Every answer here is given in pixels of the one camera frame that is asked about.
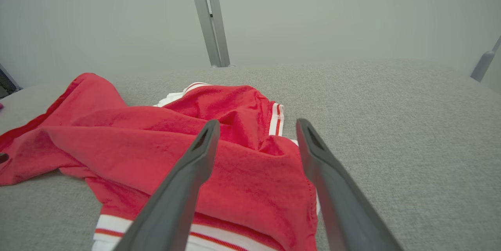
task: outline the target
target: gray fabric surface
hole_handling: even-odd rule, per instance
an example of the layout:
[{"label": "gray fabric surface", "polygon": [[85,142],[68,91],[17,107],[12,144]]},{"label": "gray fabric surface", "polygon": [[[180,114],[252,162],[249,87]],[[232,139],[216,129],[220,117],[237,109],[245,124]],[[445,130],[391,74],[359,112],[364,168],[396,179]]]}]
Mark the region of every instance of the gray fabric surface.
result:
[{"label": "gray fabric surface", "polygon": [[[155,104],[194,81],[252,85],[285,105],[286,137],[295,138],[299,117],[315,126],[404,249],[501,246],[501,96],[455,71],[415,60],[375,60],[108,79],[128,105]],[[33,108],[24,101],[46,87],[2,99],[0,133],[18,126],[11,117],[25,123],[64,90],[52,86],[53,99],[44,94],[38,111],[23,110]],[[68,191],[54,187],[59,181]],[[1,250],[90,248],[99,204],[83,182],[42,177],[0,187],[0,195]],[[53,204],[35,209],[24,202]],[[13,243],[21,240],[32,243]],[[317,242],[319,250],[328,249],[321,226]]]}]

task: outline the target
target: red and white clothing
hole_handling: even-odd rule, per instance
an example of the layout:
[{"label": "red and white clothing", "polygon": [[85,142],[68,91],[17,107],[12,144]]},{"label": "red and white clothing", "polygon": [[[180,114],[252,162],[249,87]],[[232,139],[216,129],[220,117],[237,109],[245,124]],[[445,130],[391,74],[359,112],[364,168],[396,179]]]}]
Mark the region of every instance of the red and white clothing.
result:
[{"label": "red and white clothing", "polygon": [[54,169],[84,179],[103,204],[93,249],[113,249],[209,119],[220,141],[187,250],[315,250],[315,188],[280,137],[283,106],[249,86],[195,83],[162,107],[128,107],[82,74],[47,113],[0,136],[0,185]]}]

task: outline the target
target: red garment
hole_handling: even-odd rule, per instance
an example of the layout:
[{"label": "red garment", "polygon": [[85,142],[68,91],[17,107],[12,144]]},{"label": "red garment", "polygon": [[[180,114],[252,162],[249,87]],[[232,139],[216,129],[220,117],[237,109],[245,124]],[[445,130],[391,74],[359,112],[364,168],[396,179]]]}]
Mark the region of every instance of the red garment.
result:
[{"label": "red garment", "polygon": [[83,178],[103,204],[95,240],[120,238],[204,124],[218,119],[214,169],[190,237],[256,248],[232,242],[229,231],[271,249],[315,250],[315,188],[297,146],[269,135],[270,125],[279,132],[280,111],[252,87],[213,85],[193,85],[162,108],[128,107],[111,83],[85,73],[47,113],[0,137],[0,152],[9,155],[0,185],[54,169]]}]

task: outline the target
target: black object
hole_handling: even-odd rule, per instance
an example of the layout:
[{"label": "black object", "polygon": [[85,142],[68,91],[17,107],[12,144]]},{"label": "black object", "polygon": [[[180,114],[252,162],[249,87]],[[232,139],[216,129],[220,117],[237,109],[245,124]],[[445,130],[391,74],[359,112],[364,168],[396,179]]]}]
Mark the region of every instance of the black object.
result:
[{"label": "black object", "polygon": [[[320,198],[330,249],[402,250],[310,122],[298,119],[296,132],[304,172]],[[207,122],[115,251],[184,251],[198,190],[211,175],[219,135],[219,122]]]}]

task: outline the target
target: red fabric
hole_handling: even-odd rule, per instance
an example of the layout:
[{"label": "red fabric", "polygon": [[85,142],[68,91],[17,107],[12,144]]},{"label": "red fabric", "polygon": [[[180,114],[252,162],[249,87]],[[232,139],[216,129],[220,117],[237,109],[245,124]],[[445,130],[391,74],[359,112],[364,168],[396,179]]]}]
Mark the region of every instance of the red fabric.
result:
[{"label": "red fabric", "polygon": [[297,146],[268,135],[272,106],[249,86],[203,86],[163,108],[128,107],[90,73],[27,125],[0,137],[0,185],[58,169],[83,178],[101,213],[133,220],[209,119],[221,124],[214,169],[194,223],[275,249],[315,250],[315,190]]}]

